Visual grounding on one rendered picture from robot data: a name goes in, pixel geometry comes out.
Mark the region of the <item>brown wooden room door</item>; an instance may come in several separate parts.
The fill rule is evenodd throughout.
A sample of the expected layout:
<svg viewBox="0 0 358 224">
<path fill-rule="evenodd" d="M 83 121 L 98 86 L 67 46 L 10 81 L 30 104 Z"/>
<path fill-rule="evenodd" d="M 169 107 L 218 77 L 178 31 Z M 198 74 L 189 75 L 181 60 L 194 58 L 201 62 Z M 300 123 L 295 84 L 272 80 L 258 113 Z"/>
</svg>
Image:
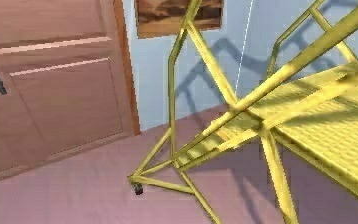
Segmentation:
<svg viewBox="0 0 358 224">
<path fill-rule="evenodd" d="M 139 133 L 122 0 L 0 0 L 0 181 Z"/>
</svg>

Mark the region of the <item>yellow metal wheeled cart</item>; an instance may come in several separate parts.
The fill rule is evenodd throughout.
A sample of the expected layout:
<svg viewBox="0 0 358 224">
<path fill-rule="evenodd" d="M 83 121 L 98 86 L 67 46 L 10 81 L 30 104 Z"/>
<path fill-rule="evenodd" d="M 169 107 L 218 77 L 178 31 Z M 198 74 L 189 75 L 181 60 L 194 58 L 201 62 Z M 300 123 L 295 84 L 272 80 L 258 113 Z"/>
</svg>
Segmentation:
<svg viewBox="0 0 358 224">
<path fill-rule="evenodd" d="M 144 158 L 128 181 L 136 194 L 146 185 L 197 198 L 215 224 L 220 218 L 187 175 L 197 167 L 254 139 L 262 143 L 276 199 L 285 224 L 299 224 L 278 148 L 284 146 L 358 197 L 358 57 L 345 40 L 358 30 L 358 5 L 336 24 L 314 2 L 283 32 L 288 37 L 307 18 L 323 33 L 281 68 L 270 64 L 257 88 L 238 98 L 194 19 L 202 0 L 190 0 L 168 58 L 173 69 L 186 39 L 192 40 L 228 109 L 181 148 L 173 125 Z M 169 157 L 150 162 L 164 144 Z"/>
</svg>

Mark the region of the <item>brown framed wall picture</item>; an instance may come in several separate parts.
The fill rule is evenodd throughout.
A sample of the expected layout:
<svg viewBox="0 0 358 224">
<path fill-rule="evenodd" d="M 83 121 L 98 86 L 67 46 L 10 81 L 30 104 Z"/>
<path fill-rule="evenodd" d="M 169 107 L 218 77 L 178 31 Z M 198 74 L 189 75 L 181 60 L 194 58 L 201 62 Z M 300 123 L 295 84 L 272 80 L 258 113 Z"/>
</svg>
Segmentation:
<svg viewBox="0 0 358 224">
<path fill-rule="evenodd" d="M 176 35 L 191 0 L 134 0 L 139 39 Z M 219 29 L 224 0 L 202 0 L 194 23 L 201 30 Z"/>
</svg>

